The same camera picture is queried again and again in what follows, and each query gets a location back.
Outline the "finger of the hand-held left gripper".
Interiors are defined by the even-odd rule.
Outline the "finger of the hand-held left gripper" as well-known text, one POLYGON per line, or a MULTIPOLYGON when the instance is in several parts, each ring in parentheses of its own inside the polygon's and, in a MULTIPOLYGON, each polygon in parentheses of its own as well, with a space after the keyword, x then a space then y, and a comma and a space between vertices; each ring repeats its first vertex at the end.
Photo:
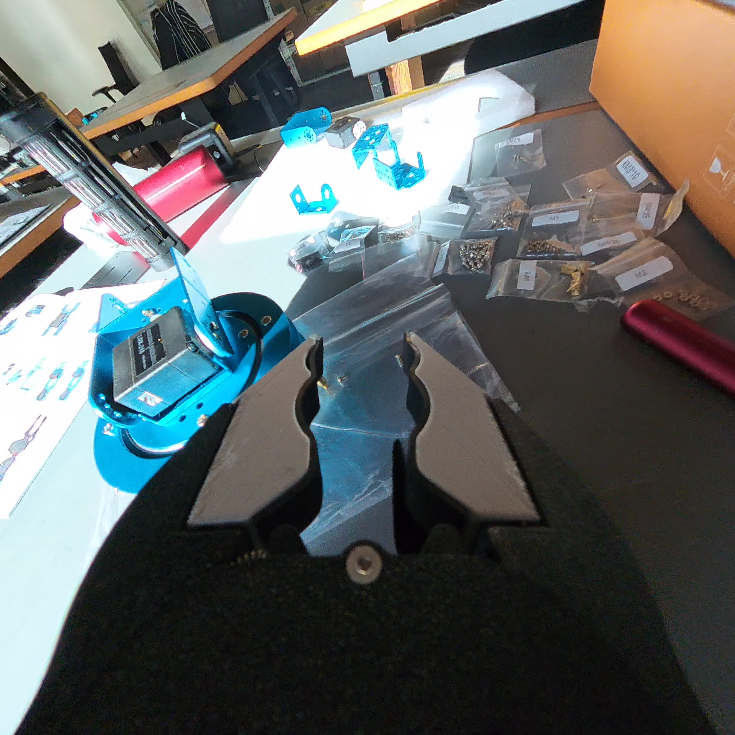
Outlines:
POLYGON ((2 133, 96 215, 103 225, 144 257, 155 271, 173 267, 173 233, 105 157, 74 127, 2 133))
POLYGON ((187 245, 45 94, 2 97, 1 131, 142 256, 187 245))

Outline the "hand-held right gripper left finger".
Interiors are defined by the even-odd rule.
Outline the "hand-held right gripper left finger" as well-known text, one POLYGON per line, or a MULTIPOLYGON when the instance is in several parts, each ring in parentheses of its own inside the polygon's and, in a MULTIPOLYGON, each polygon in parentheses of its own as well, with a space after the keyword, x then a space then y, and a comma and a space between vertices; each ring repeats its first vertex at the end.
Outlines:
POLYGON ((311 422, 320 409, 323 340, 311 336, 250 386, 189 514, 189 528, 304 531, 323 502, 311 422))

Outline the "blue toy robot arm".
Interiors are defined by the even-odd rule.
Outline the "blue toy robot arm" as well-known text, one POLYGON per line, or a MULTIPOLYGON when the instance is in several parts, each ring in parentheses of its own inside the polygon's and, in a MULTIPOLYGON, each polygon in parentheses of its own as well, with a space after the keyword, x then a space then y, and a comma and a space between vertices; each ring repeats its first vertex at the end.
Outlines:
POLYGON ((275 301, 252 292, 210 299, 184 256, 172 255, 176 278, 131 307, 106 292, 99 310, 94 457, 105 482, 131 495, 304 341, 275 301))

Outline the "dark red screwdriver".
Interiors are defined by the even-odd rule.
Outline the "dark red screwdriver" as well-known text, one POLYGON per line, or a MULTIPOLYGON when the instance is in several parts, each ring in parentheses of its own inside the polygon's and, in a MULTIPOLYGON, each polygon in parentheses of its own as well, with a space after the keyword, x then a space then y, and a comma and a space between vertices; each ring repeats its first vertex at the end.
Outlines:
POLYGON ((630 335, 734 397, 734 344, 653 299, 638 301, 620 317, 630 335))

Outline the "black yellow device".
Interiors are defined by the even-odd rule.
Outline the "black yellow device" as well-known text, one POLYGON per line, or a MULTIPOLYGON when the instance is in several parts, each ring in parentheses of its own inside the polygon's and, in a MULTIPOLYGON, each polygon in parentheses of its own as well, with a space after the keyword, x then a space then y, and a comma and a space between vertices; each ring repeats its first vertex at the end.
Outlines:
POLYGON ((220 124, 212 122, 189 132, 180 139, 177 151, 184 155, 199 148, 207 151, 227 181, 237 179, 237 155, 220 124))

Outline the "wooden-edged table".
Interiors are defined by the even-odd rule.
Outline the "wooden-edged table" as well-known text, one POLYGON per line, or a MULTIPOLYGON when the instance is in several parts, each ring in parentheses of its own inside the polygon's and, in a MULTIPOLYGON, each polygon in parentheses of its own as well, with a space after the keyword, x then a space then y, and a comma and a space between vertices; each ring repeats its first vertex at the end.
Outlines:
POLYGON ((163 70, 141 82, 80 132, 107 157, 152 145, 154 158, 165 163, 168 154, 162 142, 211 123, 213 117, 204 105, 204 96, 241 70, 253 78, 270 126, 277 126, 277 117, 257 78, 265 60, 256 57, 277 53, 280 40, 296 18, 296 9, 289 8, 248 32, 163 70))

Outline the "printed instruction sheet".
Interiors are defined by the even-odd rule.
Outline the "printed instruction sheet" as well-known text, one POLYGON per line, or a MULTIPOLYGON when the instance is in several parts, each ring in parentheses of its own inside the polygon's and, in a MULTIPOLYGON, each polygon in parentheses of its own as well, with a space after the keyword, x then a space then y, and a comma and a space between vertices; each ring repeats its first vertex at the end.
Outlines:
POLYGON ((35 293, 2 317, 2 519, 11 516, 87 403, 103 296, 131 307, 164 284, 35 293))

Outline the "dark striped jacket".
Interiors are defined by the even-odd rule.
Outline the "dark striped jacket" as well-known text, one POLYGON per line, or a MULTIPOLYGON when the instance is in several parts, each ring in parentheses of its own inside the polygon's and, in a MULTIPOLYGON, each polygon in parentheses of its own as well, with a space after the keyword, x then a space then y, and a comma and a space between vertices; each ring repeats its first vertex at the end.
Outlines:
POLYGON ((150 20, 164 68, 212 48, 203 29, 179 2, 157 2, 150 12, 150 20))

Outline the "clear plastic bag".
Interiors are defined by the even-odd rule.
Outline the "clear plastic bag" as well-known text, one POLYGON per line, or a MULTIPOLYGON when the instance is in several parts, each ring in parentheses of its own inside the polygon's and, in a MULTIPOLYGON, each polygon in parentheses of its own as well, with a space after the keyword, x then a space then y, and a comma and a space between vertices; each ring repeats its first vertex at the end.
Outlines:
POLYGON ((312 556, 340 556, 367 540, 394 550, 392 453, 414 426, 407 377, 395 361, 415 332, 492 399, 518 403, 482 351, 444 286, 409 278, 395 289, 350 288, 296 321, 323 338, 320 410, 311 424, 323 479, 321 510, 301 535, 312 556), (349 374, 345 385, 337 377, 349 374))

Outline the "pile of small screw bags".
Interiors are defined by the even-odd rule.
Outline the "pile of small screw bags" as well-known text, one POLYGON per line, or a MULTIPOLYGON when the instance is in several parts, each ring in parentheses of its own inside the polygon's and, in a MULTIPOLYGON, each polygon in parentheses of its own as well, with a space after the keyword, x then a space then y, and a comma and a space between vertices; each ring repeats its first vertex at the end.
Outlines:
POLYGON ((512 296, 568 302, 586 310, 598 301, 633 307, 654 301, 701 320, 733 306, 733 299, 698 279, 679 255, 657 239, 681 214, 689 182, 674 195, 612 189, 608 170, 565 181, 581 198, 527 207, 523 187, 483 183, 465 188, 463 227, 439 237, 420 216, 420 228, 381 233, 380 244, 404 245, 428 235, 439 242, 431 271, 491 275, 487 299, 512 296))

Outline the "white foam block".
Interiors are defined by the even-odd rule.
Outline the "white foam block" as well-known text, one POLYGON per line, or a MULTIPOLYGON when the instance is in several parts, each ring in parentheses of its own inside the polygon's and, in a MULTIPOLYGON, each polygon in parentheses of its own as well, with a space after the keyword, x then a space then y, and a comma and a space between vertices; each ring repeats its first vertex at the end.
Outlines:
POLYGON ((427 124, 473 122, 491 131, 536 113, 535 97, 497 70, 484 70, 444 85, 401 110, 405 120, 427 124))

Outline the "white orange-edged table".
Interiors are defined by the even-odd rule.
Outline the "white orange-edged table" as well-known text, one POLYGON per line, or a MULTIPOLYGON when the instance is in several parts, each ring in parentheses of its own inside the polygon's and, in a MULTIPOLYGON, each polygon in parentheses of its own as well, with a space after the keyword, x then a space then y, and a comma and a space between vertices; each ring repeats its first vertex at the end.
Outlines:
POLYGON ((523 59, 596 38, 604 2, 339 1, 296 38, 300 57, 343 45, 353 77, 366 76, 374 100, 426 85, 427 54, 490 37, 518 34, 520 51, 492 51, 523 59))

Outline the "orange cardboard box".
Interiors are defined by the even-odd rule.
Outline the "orange cardboard box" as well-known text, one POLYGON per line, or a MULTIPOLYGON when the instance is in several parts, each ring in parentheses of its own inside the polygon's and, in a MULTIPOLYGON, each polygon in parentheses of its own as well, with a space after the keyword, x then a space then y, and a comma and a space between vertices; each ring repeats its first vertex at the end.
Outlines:
POLYGON ((734 254, 733 2, 607 1, 590 92, 734 254))

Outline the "blue U bracket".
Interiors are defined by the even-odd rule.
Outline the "blue U bracket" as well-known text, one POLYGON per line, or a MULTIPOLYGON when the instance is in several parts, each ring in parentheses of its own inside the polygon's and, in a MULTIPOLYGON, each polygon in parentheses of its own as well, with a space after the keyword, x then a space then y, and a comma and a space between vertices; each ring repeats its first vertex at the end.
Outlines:
POLYGON ((321 185, 317 198, 309 199, 300 185, 296 185, 289 193, 289 199, 300 217, 330 214, 339 204, 335 191, 326 182, 321 185))
POLYGON ((377 179, 395 190, 412 188, 425 179, 426 168, 421 152, 417 152, 417 161, 417 166, 401 161, 388 165, 380 160, 377 153, 372 157, 377 179))

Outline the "blue perforated bracket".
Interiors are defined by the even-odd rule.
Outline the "blue perforated bracket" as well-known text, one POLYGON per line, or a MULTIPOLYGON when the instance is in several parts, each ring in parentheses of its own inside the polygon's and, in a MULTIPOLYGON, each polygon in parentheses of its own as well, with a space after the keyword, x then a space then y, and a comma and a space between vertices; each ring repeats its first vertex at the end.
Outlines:
POLYGON ((361 169, 372 154, 392 150, 392 144, 393 139, 389 124, 376 124, 367 128, 352 148, 356 168, 361 169))

